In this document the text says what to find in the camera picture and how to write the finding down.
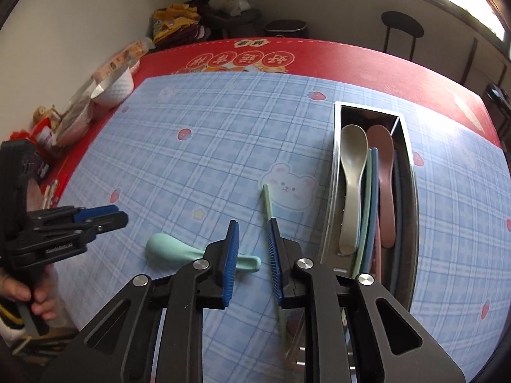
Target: mint green spoon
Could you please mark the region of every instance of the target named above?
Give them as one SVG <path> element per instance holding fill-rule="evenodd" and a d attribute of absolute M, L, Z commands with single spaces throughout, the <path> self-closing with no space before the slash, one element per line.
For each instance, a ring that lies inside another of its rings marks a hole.
<path fill-rule="evenodd" d="M 146 244 L 146 258 L 149 263 L 180 268 L 194 260 L 201 259 L 204 251 L 192 248 L 166 233 L 153 234 Z M 253 273 L 261 268 L 261 259 L 257 256 L 238 255 L 236 270 Z"/>

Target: chair backrest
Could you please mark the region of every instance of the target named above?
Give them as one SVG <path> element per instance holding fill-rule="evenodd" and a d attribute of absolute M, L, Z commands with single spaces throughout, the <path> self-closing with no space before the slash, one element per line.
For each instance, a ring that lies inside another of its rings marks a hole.
<path fill-rule="evenodd" d="M 382 14 L 382 22 L 387 27 L 401 30 L 416 39 L 424 36 L 424 29 L 413 17 L 399 11 L 386 11 Z"/>
<path fill-rule="evenodd" d="M 408 33 L 413 37 L 412 48 L 410 50 L 410 57 L 408 60 L 413 60 L 413 53 L 415 52 L 416 40 L 424 36 L 424 29 L 421 24 L 413 17 L 399 11 L 386 11 L 382 14 L 382 22 L 387 26 L 387 35 L 385 36 L 385 46 L 383 52 L 387 53 L 388 39 L 390 36 L 390 29 L 395 28 L 402 32 Z"/>

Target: screw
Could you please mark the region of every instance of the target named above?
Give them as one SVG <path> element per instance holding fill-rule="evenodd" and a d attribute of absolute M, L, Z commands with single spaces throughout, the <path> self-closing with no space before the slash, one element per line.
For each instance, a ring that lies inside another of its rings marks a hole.
<path fill-rule="evenodd" d="M 208 269 L 210 267 L 210 263 L 205 259 L 198 259 L 193 263 L 193 267 L 198 271 L 202 271 L 204 269 Z"/>
<path fill-rule="evenodd" d="M 149 278 L 145 275 L 137 275 L 133 278 L 133 285 L 145 286 L 149 282 Z"/>
<path fill-rule="evenodd" d="M 361 274 L 358 276 L 358 281 L 362 285 L 372 285 L 375 282 L 375 279 L 369 274 Z"/>
<path fill-rule="evenodd" d="M 296 261 L 296 264 L 302 269 L 310 269 L 314 266 L 314 262 L 308 258 L 299 259 Z"/>

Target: black trash can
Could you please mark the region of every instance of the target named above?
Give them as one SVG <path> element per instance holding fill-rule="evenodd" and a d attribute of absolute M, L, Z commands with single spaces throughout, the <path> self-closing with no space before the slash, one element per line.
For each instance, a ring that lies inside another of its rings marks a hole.
<path fill-rule="evenodd" d="M 275 20 L 264 27 L 266 37 L 309 38 L 307 23 L 302 20 Z"/>

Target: hand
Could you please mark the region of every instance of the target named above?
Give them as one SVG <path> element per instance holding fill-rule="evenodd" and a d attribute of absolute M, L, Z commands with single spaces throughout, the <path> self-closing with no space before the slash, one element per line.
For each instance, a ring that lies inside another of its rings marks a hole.
<path fill-rule="evenodd" d="M 55 272 L 53 265 L 44 267 L 44 272 L 34 289 L 35 302 L 32 304 L 32 312 L 40 315 L 43 319 L 53 319 L 57 314 L 53 311 L 55 306 L 54 287 Z M 0 296 L 17 301 L 30 301 L 32 294 L 25 284 L 17 281 L 0 268 Z"/>

